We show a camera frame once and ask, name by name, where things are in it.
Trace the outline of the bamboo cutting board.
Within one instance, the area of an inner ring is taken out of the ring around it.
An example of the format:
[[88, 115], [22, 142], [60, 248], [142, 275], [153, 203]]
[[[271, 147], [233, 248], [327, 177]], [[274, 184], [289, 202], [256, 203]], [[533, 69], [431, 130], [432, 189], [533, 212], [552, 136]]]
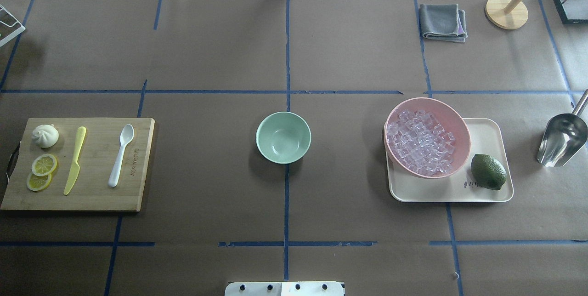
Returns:
[[[59, 139], [47, 150], [32, 142], [39, 125], [55, 126]], [[118, 184], [107, 181], [119, 152], [125, 125], [134, 127], [134, 139], [124, 150]], [[64, 195], [75, 150], [76, 131], [86, 128], [78, 162], [80, 173], [71, 192]], [[4, 193], [2, 210], [139, 212], [153, 145], [153, 118], [30, 118], [24, 129], [19, 157]], [[38, 192], [27, 189], [27, 176], [35, 158], [43, 153], [57, 157], [50, 185]]]

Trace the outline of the grey folded cloth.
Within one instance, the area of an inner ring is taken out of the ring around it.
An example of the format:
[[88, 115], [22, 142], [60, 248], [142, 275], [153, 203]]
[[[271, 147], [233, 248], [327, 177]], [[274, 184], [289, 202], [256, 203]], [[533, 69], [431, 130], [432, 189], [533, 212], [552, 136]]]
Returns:
[[418, 16], [425, 39], [464, 43], [468, 38], [465, 11], [458, 4], [421, 4]]

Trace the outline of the white plastic spoon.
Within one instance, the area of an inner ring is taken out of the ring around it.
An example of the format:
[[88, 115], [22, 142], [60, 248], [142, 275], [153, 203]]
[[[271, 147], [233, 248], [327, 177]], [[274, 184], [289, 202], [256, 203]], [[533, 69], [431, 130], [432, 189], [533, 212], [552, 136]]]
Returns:
[[128, 144], [134, 139], [134, 127], [131, 124], [126, 124], [119, 135], [119, 151], [117, 153], [111, 174], [108, 179], [109, 187], [113, 188], [119, 182], [120, 170], [122, 168], [122, 161], [124, 152]]

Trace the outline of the clear ice cubes pile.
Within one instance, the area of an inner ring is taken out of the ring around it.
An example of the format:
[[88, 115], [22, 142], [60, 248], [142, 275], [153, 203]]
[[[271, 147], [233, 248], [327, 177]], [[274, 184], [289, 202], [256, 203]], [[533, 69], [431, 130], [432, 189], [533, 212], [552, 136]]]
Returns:
[[456, 137], [426, 110], [401, 110], [398, 119], [386, 125], [386, 141], [399, 161], [424, 176], [454, 170]]

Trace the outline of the yellow plastic knife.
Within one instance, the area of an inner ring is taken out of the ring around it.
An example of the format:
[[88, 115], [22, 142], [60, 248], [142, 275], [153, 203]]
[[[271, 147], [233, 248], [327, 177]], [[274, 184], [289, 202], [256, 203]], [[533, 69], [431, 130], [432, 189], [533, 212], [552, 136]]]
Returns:
[[71, 161], [71, 168], [69, 170], [66, 185], [63, 190], [63, 195], [65, 195], [65, 196], [70, 194], [71, 190], [73, 189], [73, 187], [78, 179], [79, 173], [80, 173], [79, 155], [80, 155], [81, 149], [83, 147], [86, 132], [87, 132], [87, 128], [85, 126], [80, 126], [76, 131], [75, 143], [74, 143], [72, 161]]

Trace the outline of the black framed tray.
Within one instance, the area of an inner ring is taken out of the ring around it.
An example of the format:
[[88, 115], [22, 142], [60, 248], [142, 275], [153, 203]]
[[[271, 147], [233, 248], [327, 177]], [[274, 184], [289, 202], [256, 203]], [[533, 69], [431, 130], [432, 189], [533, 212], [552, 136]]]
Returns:
[[553, 0], [563, 24], [587, 24], [588, 0]]

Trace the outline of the cream plastic tray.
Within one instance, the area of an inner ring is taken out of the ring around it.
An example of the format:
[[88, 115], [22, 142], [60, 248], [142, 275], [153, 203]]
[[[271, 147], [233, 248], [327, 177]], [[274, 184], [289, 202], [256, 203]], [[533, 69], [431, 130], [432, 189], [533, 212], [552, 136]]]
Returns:
[[[464, 166], [455, 174], [440, 179], [426, 179], [410, 174], [388, 158], [389, 191], [401, 202], [508, 202], [514, 194], [508, 158], [501, 130], [493, 120], [466, 118], [472, 147]], [[472, 177], [470, 164], [475, 154], [493, 156], [507, 172], [507, 181], [498, 191], [481, 187]]]

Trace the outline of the pink bowl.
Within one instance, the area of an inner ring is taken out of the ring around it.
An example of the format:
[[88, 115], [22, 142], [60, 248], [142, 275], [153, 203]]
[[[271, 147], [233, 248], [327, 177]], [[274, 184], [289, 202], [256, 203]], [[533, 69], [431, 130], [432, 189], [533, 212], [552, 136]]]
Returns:
[[[410, 171], [408, 167], [404, 166], [395, 156], [395, 154], [391, 151], [391, 147], [386, 141], [387, 132], [385, 131], [385, 128], [389, 122], [397, 120], [397, 114], [399, 114], [399, 112], [404, 109], [412, 111], [422, 109], [431, 112], [435, 114], [435, 117], [449, 132], [454, 133], [456, 140], [454, 143], [455, 151], [453, 154], [454, 170], [452, 172], [449, 172], [447, 174], [440, 174], [437, 176], [424, 176], [417, 174], [415, 172]], [[407, 170], [410, 174], [413, 174], [417, 177], [423, 177], [428, 179], [440, 179], [455, 174], [458, 170], [460, 170], [460, 168], [462, 168], [462, 166], [464, 166], [466, 159], [469, 157], [470, 150], [472, 147], [471, 142], [472, 141], [470, 132], [468, 127], [466, 126], [464, 118], [462, 118], [462, 116], [460, 116], [460, 114], [458, 114], [456, 110], [454, 110], [449, 105], [432, 98], [417, 97], [403, 101], [391, 111], [386, 122], [384, 123], [384, 147], [386, 149], [386, 154], [388, 158], [393, 159], [395, 162], [397, 162], [397, 164], [405, 168], [405, 170]]]

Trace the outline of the green bowl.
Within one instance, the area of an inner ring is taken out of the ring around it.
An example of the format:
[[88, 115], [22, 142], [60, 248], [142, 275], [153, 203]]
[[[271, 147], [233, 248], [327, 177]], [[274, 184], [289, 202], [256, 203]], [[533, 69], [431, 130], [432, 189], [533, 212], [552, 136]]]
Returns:
[[256, 136], [259, 152], [277, 164], [300, 160], [311, 145], [311, 129], [304, 118], [292, 112], [273, 113], [259, 124]]

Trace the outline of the lemon slice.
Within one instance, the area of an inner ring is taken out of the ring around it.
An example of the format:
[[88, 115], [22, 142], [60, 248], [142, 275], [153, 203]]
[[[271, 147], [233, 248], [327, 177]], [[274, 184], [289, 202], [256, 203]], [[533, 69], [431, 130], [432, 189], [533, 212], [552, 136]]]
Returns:
[[27, 189], [33, 192], [38, 192], [46, 189], [52, 181], [52, 175], [38, 176], [29, 174], [27, 177]]
[[55, 155], [43, 154], [38, 156], [31, 165], [31, 172], [33, 175], [42, 177], [48, 176], [56, 170], [58, 160]]

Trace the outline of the wooden mug tree stand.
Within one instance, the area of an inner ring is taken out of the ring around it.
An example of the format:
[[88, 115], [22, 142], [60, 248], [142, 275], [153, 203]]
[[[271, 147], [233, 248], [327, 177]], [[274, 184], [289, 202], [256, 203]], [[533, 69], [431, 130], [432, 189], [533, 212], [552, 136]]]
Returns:
[[515, 30], [527, 23], [529, 12], [523, 0], [488, 0], [485, 15], [497, 27]]

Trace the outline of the steel ice scoop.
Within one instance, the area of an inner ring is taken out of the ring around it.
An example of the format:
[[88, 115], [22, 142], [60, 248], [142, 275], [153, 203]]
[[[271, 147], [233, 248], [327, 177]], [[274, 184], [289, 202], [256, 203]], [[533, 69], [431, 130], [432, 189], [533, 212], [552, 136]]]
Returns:
[[536, 157], [542, 166], [565, 166], [586, 144], [588, 128], [580, 114], [587, 98], [586, 90], [572, 113], [558, 114], [549, 120]]

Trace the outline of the upper lemon slice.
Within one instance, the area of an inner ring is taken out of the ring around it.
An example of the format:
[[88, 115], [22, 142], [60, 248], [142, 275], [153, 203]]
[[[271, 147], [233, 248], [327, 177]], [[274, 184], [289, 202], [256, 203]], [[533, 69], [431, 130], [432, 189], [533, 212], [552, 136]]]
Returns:
[[48, 176], [56, 170], [58, 160], [55, 155], [43, 154], [38, 156], [31, 165], [31, 172], [33, 175], [42, 177]]

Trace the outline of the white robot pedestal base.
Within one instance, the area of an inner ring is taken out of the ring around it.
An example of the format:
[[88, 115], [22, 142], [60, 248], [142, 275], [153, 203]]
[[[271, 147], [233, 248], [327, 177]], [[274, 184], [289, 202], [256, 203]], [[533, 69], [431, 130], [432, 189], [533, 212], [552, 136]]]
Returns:
[[344, 296], [345, 284], [338, 281], [283, 281], [229, 283], [225, 296]]

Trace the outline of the lower lemon slice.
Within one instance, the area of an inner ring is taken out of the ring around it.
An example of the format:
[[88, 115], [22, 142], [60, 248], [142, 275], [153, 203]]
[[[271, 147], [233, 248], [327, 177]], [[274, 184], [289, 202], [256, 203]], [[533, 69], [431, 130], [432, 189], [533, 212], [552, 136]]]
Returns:
[[52, 175], [38, 176], [29, 174], [27, 177], [27, 189], [33, 192], [38, 192], [46, 189], [52, 181]]

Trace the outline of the green lime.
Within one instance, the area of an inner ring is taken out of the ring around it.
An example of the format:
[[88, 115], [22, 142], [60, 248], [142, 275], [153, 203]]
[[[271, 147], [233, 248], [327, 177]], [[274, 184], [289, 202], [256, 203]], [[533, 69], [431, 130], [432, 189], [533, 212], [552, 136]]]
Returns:
[[475, 154], [470, 169], [474, 180], [481, 187], [494, 191], [502, 189], [508, 176], [504, 166], [496, 158], [485, 154]]

